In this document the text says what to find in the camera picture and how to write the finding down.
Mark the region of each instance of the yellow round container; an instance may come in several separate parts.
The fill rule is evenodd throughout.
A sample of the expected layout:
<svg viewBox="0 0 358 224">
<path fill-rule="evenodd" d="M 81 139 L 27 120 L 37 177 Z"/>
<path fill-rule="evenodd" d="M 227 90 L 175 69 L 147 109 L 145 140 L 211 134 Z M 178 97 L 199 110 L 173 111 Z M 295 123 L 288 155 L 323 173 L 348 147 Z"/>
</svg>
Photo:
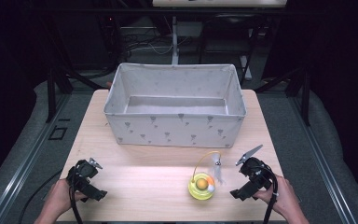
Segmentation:
<svg viewBox="0 0 358 224">
<path fill-rule="evenodd" d="M 204 186 L 203 181 L 199 181 L 200 179 L 206 180 L 208 186 Z M 198 200 L 208 200 L 213 196 L 215 189 L 215 183 L 213 177 L 207 175 L 205 173 L 199 173 L 191 176 L 190 181 L 188 182 L 188 191 L 190 192 L 191 196 Z"/>
</svg>

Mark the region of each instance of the black chair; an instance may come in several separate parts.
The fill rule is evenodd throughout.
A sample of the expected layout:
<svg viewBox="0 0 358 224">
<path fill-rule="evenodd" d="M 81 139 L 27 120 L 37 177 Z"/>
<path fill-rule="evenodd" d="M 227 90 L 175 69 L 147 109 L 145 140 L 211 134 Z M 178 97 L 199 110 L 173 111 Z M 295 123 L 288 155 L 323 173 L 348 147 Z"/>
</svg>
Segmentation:
<svg viewBox="0 0 358 224">
<path fill-rule="evenodd" d="M 199 63 L 202 63 L 203 54 L 208 52 L 246 57 L 246 64 L 241 66 L 240 84 L 242 85 L 258 32 L 265 21 L 263 16 L 255 14 L 219 14 L 206 20 L 200 34 Z"/>
</svg>

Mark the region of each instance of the gray fabric storage box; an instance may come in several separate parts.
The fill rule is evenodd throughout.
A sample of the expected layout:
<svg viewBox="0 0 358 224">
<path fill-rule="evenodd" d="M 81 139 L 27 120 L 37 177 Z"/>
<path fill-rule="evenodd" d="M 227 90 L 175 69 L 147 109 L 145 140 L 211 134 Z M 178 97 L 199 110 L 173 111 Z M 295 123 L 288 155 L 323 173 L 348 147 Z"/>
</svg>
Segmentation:
<svg viewBox="0 0 358 224">
<path fill-rule="evenodd" d="M 104 113 L 119 144 L 232 147 L 246 107 L 232 64 L 122 63 Z"/>
</svg>

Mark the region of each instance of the light wood tabletop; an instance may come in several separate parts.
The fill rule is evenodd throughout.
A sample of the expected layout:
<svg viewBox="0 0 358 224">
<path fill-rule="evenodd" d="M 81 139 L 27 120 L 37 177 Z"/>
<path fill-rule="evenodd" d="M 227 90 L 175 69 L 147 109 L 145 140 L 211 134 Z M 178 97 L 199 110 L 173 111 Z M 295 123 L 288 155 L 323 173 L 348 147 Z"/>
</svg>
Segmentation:
<svg viewBox="0 0 358 224">
<path fill-rule="evenodd" d="M 236 142 L 231 148 L 155 147 L 118 145 L 103 107 L 107 90 L 94 92 L 81 123 L 62 178 L 79 160 L 93 158 L 103 167 L 91 185 L 108 193 L 99 202 L 78 202 L 84 221 L 246 221 L 263 220 L 267 205 L 252 198 L 241 201 L 229 193 L 249 181 L 236 161 L 244 152 L 264 145 L 254 157 L 282 175 L 269 130 L 254 91 L 242 91 L 247 108 Z M 187 189 L 197 162 L 206 153 L 221 152 L 223 184 L 216 183 L 206 201 L 194 199 Z M 212 159 L 204 159 L 197 172 L 209 172 Z M 76 220 L 72 209 L 59 221 Z M 284 220 L 272 212 L 270 220 Z"/>
<path fill-rule="evenodd" d="M 287 0 L 153 0 L 154 7 L 285 7 Z"/>
</svg>

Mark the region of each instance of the yellow wire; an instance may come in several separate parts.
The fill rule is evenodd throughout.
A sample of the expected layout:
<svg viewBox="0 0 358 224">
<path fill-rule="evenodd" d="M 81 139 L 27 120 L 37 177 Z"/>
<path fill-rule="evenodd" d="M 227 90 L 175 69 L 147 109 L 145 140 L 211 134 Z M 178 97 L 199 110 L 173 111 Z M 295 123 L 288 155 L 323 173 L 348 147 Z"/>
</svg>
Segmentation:
<svg viewBox="0 0 358 224">
<path fill-rule="evenodd" d="M 193 179 L 191 180 L 192 183 L 194 183 L 194 175 L 196 174 L 196 170 L 197 168 L 199 167 L 200 163 L 202 162 L 202 160 L 207 157 L 208 155 L 211 155 L 211 154 L 214 154 L 214 153 L 219 153 L 219 161 L 220 161 L 220 158 L 222 156 L 222 154 L 219 152 L 219 151 L 210 151 L 208 153 L 206 153 L 205 155 L 202 156 L 202 158 L 199 160 L 199 162 L 197 162 L 197 165 L 196 167 L 194 168 L 194 172 L 193 172 Z"/>
</svg>

